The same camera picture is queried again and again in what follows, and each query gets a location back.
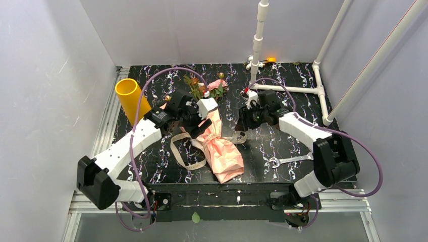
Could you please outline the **cream ribbon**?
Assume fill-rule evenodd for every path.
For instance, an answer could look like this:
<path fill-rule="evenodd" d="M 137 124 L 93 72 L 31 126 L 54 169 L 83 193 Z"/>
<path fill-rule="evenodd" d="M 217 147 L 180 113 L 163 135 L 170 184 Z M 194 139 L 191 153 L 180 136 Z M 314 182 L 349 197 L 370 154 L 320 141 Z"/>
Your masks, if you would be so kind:
<path fill-rule="evenodd" d="M 235 146 L 246 142 L 244 132 L 235 132 L 231 137 L 234 141 L 238 141 Z M 203 152 L 192 145 L 191 137 L 187 132 L 173 136 L 170 142 L 170 149 L 177 163 L 178 161 L 183 161 L 185 165 L 190 165 L 201 162 L 204 159 Z"/>

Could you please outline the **pink rose bouquet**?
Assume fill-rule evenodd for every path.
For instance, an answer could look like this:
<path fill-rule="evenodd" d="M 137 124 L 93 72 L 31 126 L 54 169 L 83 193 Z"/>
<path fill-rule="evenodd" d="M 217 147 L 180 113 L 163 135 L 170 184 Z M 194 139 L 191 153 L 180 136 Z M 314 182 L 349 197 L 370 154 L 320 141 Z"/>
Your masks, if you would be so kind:
<path fill-rule="evenodd" d="M 191 94 L 197 100 L 204 97 L 206 92 L 209 93 L 209 97 L 218 100 L 220 97 L 224 96 L 229 90 L 228 84 L 224 73 L 217 74 L 218 79 L 205 85 L 202 81 L 199 81 L 196 77 L 184 76 L 184 81 L 191 88 Z"/>

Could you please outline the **pink wrapping paper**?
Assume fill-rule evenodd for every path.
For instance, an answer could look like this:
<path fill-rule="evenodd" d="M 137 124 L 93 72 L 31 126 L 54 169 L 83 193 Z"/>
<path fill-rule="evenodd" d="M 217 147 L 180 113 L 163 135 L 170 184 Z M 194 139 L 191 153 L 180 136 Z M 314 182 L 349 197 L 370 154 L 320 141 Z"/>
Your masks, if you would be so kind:
<path fill-rule="evenodd" d="M 203 152 L 204 159 L 190 165 L 185 165 L 183 161 L 178 163 L 187 170 L 196 170 L 208 164 L 219 183 L 223 184 L 244 173 L 244 161 L 235 146 L 238 141 L 222 136 L 219 111 L 212 111 L 207 117 L 211 120 L 211 125 L 203 134 L 191 139 L 192 145 Z"/>

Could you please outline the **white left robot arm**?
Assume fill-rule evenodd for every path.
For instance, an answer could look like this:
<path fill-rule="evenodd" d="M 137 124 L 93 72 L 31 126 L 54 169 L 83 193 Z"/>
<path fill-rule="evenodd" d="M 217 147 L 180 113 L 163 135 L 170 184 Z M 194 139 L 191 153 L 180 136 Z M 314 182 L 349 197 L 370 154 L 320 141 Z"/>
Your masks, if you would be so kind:
<path fill-rule="evenodd" d="M 214 98 L 196 100 L 181 90 L 173 93 L 171 100 L 153 107 L 136 128 L 106 150 L 93 158 L 83 156 L 77 165 L 77 189 L 99 210 L 115 202 L 143 202 L 150 188 L 138 181 L 119 180 L 122 170 L 175 128 L 182 127 L 191 138 L 202 135 L 212 123 L 208 114 L 217 107 Z"/>

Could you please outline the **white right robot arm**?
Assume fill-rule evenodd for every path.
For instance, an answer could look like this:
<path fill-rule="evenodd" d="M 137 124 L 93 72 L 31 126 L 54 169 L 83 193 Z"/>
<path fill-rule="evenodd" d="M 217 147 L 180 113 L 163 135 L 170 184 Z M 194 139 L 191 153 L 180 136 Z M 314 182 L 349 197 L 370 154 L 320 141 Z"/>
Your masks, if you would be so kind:
<path fill-rule="evenodd" d="M 350 139 L 310 124 L 285 107 L 272 90 L 256 93 L 245 88 L 240 95 L 245 105 L 239 109 L 236 131 L 245 132 L 266 123 L 293 136 L 311 151 L 313 170 L 289 185 L 284 195 L 286 201 L 297 204 L 359 173 L 360 166 Z"/>

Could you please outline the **yellow cylindrical vase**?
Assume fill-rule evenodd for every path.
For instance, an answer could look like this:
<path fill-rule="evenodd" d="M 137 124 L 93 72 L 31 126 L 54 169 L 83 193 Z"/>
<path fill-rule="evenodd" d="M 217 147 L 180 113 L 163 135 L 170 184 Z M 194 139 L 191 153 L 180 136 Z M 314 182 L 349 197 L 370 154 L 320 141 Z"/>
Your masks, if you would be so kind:
<path fill-rule="evenodd" d="M 146 97 L 142 96 L 139 114 L 137 115 L 137 102 L 141 94 L 141 88 L 134 79 L 121 79 L 115 86 L 115 92 L 131 126 L 134 126 L 136 116 L 138 117 L 137 122 L 139 122 L 151 110 Z"/>

